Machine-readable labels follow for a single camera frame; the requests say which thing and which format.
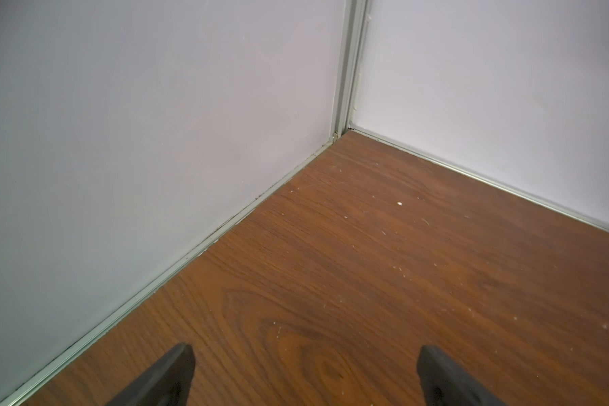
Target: white wall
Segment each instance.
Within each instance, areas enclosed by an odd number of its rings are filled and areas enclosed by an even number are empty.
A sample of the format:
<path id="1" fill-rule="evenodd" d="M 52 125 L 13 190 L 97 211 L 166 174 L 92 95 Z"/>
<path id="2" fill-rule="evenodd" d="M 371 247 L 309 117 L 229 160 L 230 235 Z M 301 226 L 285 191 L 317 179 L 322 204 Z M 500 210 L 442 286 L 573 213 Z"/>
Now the white wall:
<path id="1" fill-rule="evenodd" d="M 342 21 L 0 2 L 0 400 L 327 141 Z"/>
<path id="2" fill-rule="evenodd" d="M 353 122 L 609 223 L 609 0 L 374 0 Z"/>

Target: laminate floor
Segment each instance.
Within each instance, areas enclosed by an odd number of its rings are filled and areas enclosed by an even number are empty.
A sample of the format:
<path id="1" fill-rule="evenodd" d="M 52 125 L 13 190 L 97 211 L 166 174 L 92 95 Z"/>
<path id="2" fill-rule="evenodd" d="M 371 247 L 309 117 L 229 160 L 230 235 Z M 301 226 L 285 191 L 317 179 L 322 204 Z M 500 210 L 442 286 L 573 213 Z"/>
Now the laminate floor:
<path id="1" fill-rule="evenodd" d="M 609 234 L 349 133 L 27 404 L 180 341 L 190 405 L 422 405 L 423 344 L 509 405 L 609 405 Z"/>

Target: floor board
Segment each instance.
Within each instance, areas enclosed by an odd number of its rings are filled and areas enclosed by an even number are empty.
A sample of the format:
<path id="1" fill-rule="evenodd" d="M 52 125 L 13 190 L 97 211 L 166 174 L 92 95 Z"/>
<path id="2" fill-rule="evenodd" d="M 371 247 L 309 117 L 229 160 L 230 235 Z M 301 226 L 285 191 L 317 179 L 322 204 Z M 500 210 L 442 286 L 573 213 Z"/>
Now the floor board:
<path id="1" fill-rule="evenodd" d="M 609 405 L 609 234 L 349 133 L 27 404 L 179 341 L 190 405 L 422 405 L 427 343 L 509 405 Z"/>

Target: baseboard trim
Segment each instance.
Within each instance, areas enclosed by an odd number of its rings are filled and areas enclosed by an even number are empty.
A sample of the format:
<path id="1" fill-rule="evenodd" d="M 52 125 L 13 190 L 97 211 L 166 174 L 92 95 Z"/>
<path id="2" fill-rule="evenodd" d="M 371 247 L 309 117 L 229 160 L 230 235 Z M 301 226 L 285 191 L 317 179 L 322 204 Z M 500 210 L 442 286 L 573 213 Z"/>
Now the baseboard trim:
<path id="1" fill-rule="evenodd" d="M 430 162 L 433 162 L 434 164 L 440 165 L 442 167 L 446 167 L 447 169 L 450 169 L 452 171 L 458 172 L 459 174 L 463 174 L 465 176 L 469 176 L 472 179 L 476 179 L 477 181 L 483 182 L 483 183 L 487 183 L 490 186 L 495 187 L 496 189 L 500 189 L 503 191 L 507 191 L 508 193 L 512 193 L 515 196 L 518 196 L 522 199 L 526 199 L 529 200 L 533 203 L 536 203 L 539 206 L 543 206 L 546 207 L 552 211 L 558 212 L 562 215 L 568 216 L 570 218 L 573 218 L 575 220 L 578 220 L 582 223 L 586 223 L 589 225 L 592 225 L 595 228 L 601 229 L 603 231 L 609 232 L 609 224 L 602 222 L 600 220 L 597 220 L 595 218 L 591 218 L 587 215 L 583 215 L 582 213 L 576 212 L 574 210 L 571 210 L 567 207 L 563 207 L 555 202 L 546 200 L 546 199 L 542 199 L 539 196 L 527 193 L 525 191 L 519 190 L 517 188 L 514 188 L 513 186 L 510 186 L 508 184 L 505 183 L 501 183 L 498 181 L 495 181 L 493 179 L 488 178 L 487 176 L 478 174 L 476 172 L 472 172 L 464 167 L 461 167 L 459 165 L 455 165 L 451 162 L 447 162 L 445 160 L 442 160 L 439 157 L 435 157 L 434 155 L 431 155 L 429 153 L 426 153 L 424 151 L 421 150 L 417 150 L 413 147 L 410 147 L 409 145 L 406 145 L 404 143 L 401 143 L 399 141 L 393 140 L 392 138 L 383 136 L 381 134 L 376 134 L 373 131 L 367 130 L 365 128 L 359 127 L 357 125 L 355 125 L 354 123 L 350 123 L 349 129 L 351 131 L 354 131 L 356 133 L 359 133 L 361 135 L 364 135 L 368 138 L 372 138 L 373 140 L 379 141 L 381 143 L 385 143 L 386 145 L 389 145 L 391 147 L 397 148 L 398 150 L 402 150 L 405 151 L 407 153 L 410 153 L 412 155 L 415 155 L 416 157 L 428 160 Z"/>
<path id="2" fill-rule="evenodd" d="M 29 397 L 46 384 L 51 378 L 57 375 L 63 368 L 65 368 L 70 362 L 74 361 L 79 355 L 86 351 L 90 345 L 97 342 L 97 340 L 103 337 L 110 329 L 112 329 L 118 322 L 124 317 L 129 315 L 136 307 L 138 307 L 147 298 L 153 295 L 156 290 L 161 288 L 168 280 L 176 275 L 181 269 L 187 264 L 192 262 L 195 258 L 204 253 L 212 244 L 217 242 L 219 238 L 224 235 L 229 229 L 240 223 L 246 216 L 250 215 L 252 211 L 260 205 L 261 202 L 266 200 L 273 192 L 275 192 L 282 185 L 287 183 L 291 178 L 297 174 L 303 167 L 309 162 L 313 161 L 318 155 L 325 151 L 332 143 L 326 142 L 316 152 L 311 154 L 309 158 L 305 159 L 300 165 L 294 167 L 291 172 L 284 175 L 282 179 L 277 181 L 267 191 L 262 193 L 258 198 L 253 200 L 248 206 L 244 207 L 239 213 L 232 216 L 226 223 L 223 223 L 216 231 L 211 233 L 205 240 L 203 240 L 198 246 L 189 251 L 183 256 L 178 262 L 173 264 L 165 272 L 161 273 L 156 279 L 149 283 L 144 289 L 139 291 L 135 296 L 131 297 L 126 303 L 122 304 L 116 311 L 111 313 L 104 321 L 99 323 L 96 327 L 91 329 L 86 335 L 81 337 L 73 345 L 68 347 L 61 355 L 52 360 L 43 369 L 37 372 L 32 378 L 22 384 L 14 393 L 4 398 L 0 402 L 0 406 L 17 406 L 25 402 Z"/>

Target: wood grain pattern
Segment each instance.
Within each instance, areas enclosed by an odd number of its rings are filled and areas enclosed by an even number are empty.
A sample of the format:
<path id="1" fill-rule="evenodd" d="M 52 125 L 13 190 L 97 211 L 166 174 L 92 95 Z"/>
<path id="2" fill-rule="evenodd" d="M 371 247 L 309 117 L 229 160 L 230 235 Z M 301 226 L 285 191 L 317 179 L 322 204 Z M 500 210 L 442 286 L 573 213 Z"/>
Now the wood grain pattern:
<path id="1" fill-rule="evenodd" d="M 349 133 L 27 404 L 179 341 L 190 405 L 422 405 L 427 343 L 509 405 L 609 405 L 609 234 Z"/>

